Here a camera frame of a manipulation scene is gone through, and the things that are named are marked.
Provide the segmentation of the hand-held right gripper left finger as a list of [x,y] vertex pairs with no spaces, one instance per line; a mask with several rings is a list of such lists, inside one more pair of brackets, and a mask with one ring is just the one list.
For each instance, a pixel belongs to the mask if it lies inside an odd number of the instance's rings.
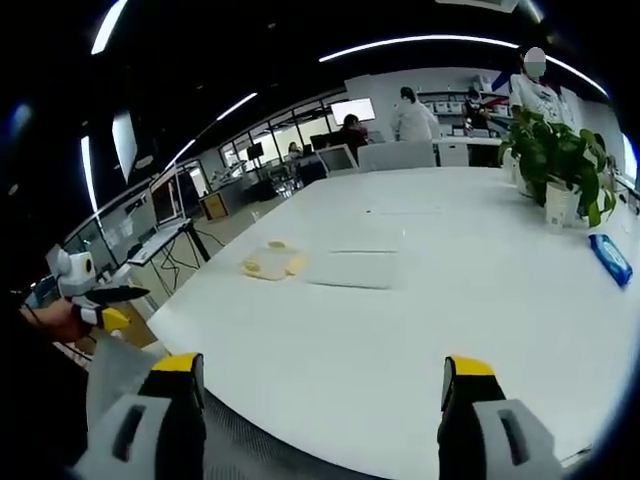
[[170,355],[111,406],[73,466],[75,479],[201,479],[204,358]]

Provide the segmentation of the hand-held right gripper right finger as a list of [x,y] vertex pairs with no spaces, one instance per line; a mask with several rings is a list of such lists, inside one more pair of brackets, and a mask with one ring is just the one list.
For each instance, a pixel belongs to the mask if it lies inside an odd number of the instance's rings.
[[437,443],[441,479],[563,477],[551,432],[478,359],[445,358]]

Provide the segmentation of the person's left hand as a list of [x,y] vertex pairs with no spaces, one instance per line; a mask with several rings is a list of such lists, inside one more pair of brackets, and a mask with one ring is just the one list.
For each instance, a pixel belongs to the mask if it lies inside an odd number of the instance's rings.
[[29,324],[46,333],[53,341],[74,343],[91,331],[91,326],[81,320],[74,307],[69,301],[58,299],[44,308],[23,306],[20,312]]

